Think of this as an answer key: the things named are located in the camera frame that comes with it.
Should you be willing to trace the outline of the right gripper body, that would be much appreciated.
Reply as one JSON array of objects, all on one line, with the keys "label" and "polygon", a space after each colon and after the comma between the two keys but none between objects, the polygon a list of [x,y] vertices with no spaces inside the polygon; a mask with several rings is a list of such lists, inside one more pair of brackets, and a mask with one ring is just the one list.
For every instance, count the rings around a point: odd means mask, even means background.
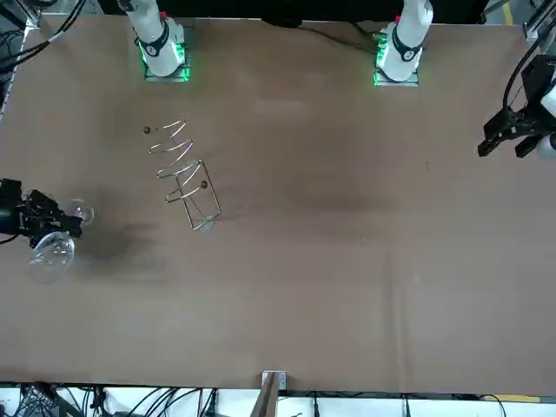
[{"label": "right gripper body", "polygon": [[8,236],[29,237],[30,232],[23,226],[22,183],[3,178],[1,180],[1,234]]}]

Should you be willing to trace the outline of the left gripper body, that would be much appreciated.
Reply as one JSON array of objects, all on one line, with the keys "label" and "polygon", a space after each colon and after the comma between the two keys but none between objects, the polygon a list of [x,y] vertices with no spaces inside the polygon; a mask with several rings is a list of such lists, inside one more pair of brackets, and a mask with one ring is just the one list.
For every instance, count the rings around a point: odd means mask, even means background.
[{"label": "left gripper body", "polygon": [[555,113],[555,56],[537,55],[522,71],[529,105]]}]

